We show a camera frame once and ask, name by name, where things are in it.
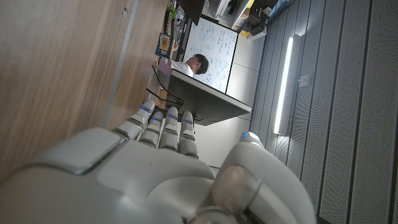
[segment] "white wall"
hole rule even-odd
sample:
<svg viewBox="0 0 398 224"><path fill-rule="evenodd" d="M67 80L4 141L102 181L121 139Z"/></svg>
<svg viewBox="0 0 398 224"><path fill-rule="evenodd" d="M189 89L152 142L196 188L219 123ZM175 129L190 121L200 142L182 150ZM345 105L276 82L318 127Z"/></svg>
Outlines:
<svg viewBox="0 0 398 224"><path fill-rule="evenodd" d="M227 94L252 106L265 37L251 41L239 34ZM200 160L220 167L240 135L249 130L250 114L215 123L195 125Z"/></svg>

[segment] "floor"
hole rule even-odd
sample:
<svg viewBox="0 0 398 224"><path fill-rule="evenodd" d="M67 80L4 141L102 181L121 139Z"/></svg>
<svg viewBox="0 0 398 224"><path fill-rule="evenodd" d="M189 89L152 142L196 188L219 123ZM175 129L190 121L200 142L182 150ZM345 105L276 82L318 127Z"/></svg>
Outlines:
<svg viewBox="0 0 398 224"><path fill-rule="evenodd" d="M135 112L146 86L156 86L151 65L167 3L0 2L0 181L46 147L87 128L113 129Z"/></svg>

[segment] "white shirt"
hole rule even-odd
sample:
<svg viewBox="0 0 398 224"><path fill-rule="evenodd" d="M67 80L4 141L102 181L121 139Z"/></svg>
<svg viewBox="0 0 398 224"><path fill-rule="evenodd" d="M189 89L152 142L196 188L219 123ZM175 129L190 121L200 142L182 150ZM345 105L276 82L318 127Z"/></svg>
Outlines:
<svg viewBox="0 0 398 224"><path fill-rule="evenodd" d="M191 67L187 63L183 62L174 62L173 60L171 61L172 63L170 64L171 68L174 68L190 77L193 77L193 71Z"/></svg>

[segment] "whiteboard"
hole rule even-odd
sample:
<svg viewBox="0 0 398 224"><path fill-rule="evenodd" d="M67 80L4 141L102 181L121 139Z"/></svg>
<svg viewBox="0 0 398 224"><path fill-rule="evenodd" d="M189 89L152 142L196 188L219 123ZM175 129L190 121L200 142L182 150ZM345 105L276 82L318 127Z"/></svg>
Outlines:
<svg viewBox="0 0 398 224"><path fill-rule="evenodd" d="M237 39L237 32L200 18L197 26L192 23L183 62L195 54L204 55L209 61L208 70L193 77L226 93Z"/></svg>

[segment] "light fixture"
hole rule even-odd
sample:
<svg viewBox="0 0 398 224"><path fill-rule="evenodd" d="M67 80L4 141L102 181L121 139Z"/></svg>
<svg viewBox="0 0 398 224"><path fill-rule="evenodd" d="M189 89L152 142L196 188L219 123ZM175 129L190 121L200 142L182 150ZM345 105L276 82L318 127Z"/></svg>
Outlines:
<svg viewBox="0 0 398 224"><path fill-rule="evenodd" d="M278 108L276 111L275 126L274 126L274 133L276 133L276 134L285 134L287 132L287 127L286 127L286 131L284 129L283 130L280 129L280 121L282 119L282 112L284 109L286 84L287 84L287 78L288 78L288 74L289 74L289 66L290 66L290 58L292 56L292 49L293 49L293 38L291 37L291 38L289 38L289 43L287 44L284 72L282 75L282 83L280 85Z"/></svg>

